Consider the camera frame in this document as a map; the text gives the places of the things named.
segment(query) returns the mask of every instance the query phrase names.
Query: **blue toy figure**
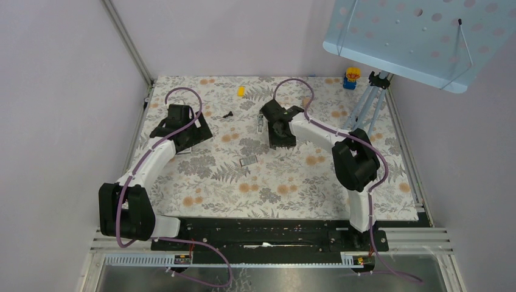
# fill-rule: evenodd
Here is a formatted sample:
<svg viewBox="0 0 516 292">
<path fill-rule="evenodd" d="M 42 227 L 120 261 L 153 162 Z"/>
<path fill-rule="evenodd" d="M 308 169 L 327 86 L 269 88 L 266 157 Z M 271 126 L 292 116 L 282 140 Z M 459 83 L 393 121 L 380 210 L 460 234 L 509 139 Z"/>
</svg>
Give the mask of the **blue toy figure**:
<svg viewBox="0 0 516 292">
<path fill-rule="evenodd" d="M 357 79 L 360 78 L 360 68 L 349 67 L 346 70 L 346 76 L 344 77 L 344 83 L 342 86 L 346 89 L 355 90 L 357 87 Z"/>
</svg>

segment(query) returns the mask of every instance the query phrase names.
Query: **floral patterned surface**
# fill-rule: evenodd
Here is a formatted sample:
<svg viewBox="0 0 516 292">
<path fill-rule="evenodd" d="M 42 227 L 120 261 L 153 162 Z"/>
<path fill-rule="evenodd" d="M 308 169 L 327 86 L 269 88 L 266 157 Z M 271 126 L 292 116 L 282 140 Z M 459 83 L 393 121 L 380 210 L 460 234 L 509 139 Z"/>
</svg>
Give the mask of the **floral patterned surface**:
<svg viewBox="0 0 516 292">
<path fill-rule="evenodd" d="M 333 172 L 333 159 L 308 141 L 294 149 L 268 146 L 267 128 L 257 132 L 257 114 L 287 77 L 160 77 L 156 82 L 135 159 L 143 154 L 148 135 L 166 117 L 165 95 L 178 86 L 196 90 L 203 99 L 203 114 L 214 137 L 176 155 L 150 191 L 157 214 L 204 217 L 349 219 L 346 189 Z M 356 90 L 342 87 L 342 78 L 301 77 L 313 86 L 311 115 L 331 125 L 343 125 L 365 90 L 366 78 Z M 237 97 L 239 86 L 245 95 Z M 301 105 L 310 91 L 298 82 L 278 90 L 283 106 Z M 191 92 L 179 91 L 182 100 L 197 110 Z M 390 175 L 374 195 L 379 220 L 416 220 L 413 196 L 406 178 L 401 149 L 389 111 L 383 104 L 371 141 L 386 157 Z M 234 116 L 222 118 L 229 111 Z M 258 163 L 241 167 L 239 159 L 256 155 Z M 379 178 L 383 175 L 380 167 Z"/>
</svg>

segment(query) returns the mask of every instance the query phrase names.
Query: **purple wall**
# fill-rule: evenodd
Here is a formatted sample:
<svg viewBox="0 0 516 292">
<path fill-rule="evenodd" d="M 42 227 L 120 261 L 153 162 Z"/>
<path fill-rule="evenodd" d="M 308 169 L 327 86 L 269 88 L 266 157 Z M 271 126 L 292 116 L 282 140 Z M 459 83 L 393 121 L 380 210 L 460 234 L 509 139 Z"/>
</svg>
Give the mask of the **purple wall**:
<svg viewBox="0 0 516 292">
<path fill-rule="evenodd" d="M 463 94 L 400 77 L 392 84 L 427 203 L 468 292 L 516 287 L 514 52 L 516 35 Z"/>
<path fill-rule="evenodd" d="M 343 76 L 323 49 L 332 0 L 114 0 L 151 74 Z"/>
<path fill-rule="evenodd" d="M 0 4 L 0 291 L 73 291 L 145 85 L 100 1 Z"/>
</svg>

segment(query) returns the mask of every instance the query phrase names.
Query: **perforated panel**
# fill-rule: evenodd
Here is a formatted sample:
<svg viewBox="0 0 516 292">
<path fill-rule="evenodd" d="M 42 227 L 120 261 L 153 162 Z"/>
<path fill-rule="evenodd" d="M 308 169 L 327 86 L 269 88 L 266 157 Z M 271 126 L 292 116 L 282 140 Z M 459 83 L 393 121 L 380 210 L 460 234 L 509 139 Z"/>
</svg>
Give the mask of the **perforated panel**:
<svg viewBox="0 0 516 292">
<path fill-rule="evenodd" d="M 442 88 L 464 92 L 516 29 L 514 0 L 336 0 L 328 52 Z"/>
</svg>

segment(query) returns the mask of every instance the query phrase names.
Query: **metal stand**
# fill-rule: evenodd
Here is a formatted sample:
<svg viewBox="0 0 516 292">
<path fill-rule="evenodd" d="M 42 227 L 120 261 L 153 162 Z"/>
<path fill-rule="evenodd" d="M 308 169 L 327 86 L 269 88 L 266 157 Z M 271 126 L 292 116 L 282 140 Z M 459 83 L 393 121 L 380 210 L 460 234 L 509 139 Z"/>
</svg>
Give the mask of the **metal stand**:
<svg viewBox="0 0 516 292">
<path fill-rule="evenodd" d="M 352 131 L 354 131 L 357 128 L 363 129 L 367 124 L 369 124 L 368 136 L 371 136 L 374 123 L 378 119 L 378 113 L 382 108 L 382 103 L 385 99 L 385 94 L 387 93 L 387 89 L 391 84 L 389 80 L 387 80 L 387 75 L 389 75 L 389 72 L 387 71 L 381 71 L 378 75 L 374 75 L 374 72 L 371 72 L 371 74 L 369 75 L 369 86 L 366 88 L 366 90 L 360 97 L 360 100 L 358 101 L 357 105 L 347 118 L 347 121 L 343 127 L 344 129 L 351 127 Z M 372 119 L 364 122 L 374 99 L 378 95 L 378 92 L 380 93 L 380 96 L 378 97 L 378 103 L 376 104 L 376 108 L 374 110 Z"/>
</svg>

